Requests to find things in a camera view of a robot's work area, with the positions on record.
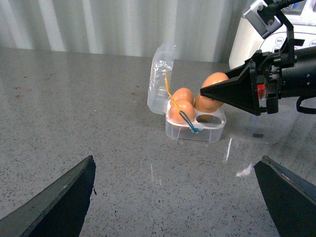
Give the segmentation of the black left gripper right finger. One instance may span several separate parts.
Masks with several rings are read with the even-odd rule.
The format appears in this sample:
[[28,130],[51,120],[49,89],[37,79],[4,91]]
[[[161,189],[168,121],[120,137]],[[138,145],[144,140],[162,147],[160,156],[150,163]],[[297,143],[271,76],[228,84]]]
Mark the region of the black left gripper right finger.
[[254,170],[279,235],[314,237],[316,186],[268,156],[263,156]]

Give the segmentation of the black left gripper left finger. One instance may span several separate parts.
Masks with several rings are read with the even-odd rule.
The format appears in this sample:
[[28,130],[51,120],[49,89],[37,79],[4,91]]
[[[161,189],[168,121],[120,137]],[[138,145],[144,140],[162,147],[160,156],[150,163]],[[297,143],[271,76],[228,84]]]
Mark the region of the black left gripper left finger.
[[96,164],[88,156],[0,221],[2,237],[78,237],[90,205]]

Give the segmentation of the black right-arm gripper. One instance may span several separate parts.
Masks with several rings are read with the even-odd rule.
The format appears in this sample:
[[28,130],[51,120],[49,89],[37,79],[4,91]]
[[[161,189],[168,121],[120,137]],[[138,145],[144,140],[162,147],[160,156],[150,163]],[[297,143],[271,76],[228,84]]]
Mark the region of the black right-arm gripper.
[[214,99],[253,115],[278,112],[278,100],[305,98],[304,40],[286,40],[276,52],[257,50],[250,61],[227,72],[228,80],[200,89]]

